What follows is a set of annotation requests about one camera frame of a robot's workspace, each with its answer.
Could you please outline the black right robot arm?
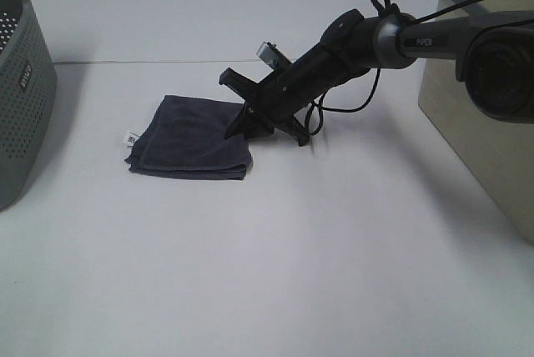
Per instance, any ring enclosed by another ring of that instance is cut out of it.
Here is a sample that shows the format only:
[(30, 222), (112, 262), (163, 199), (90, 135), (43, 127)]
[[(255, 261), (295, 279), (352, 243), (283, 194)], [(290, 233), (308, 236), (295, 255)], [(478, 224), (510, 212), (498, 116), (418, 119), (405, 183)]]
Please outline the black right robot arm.
[(533, 121), (533, 13), (500, 11), (420, 23), (408, 14), (364, 18), (356, 9), (338, 17), (309, 51), (290, 62), (266, 43), (271, 66), (260, 82), (228, 68), (220, 84), (244, 105), (225, 136), (270, 136), (280, 130), (299, 145), (309, 129), (295, 114), (328, 90), (371, 69), (402, 69), (416, 59), (451, 60), (456, 80), (486, 116), (510, 123)]

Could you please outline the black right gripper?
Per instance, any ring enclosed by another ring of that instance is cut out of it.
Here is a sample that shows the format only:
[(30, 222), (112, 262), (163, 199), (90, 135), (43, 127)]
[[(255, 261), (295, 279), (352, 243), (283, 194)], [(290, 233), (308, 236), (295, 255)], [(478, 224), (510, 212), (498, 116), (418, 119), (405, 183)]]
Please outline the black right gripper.
[(304, 146), (310, 141), (310, 133), (295, 114), (349, 79), (347, 66), (321, 46), (314, 46), (286, 70), (273, 71), (258, 83), (227, 68), (220, 74), (219, 83), (239, 95), (244, 104), (224, 136), (266, 138), (278, 129)]

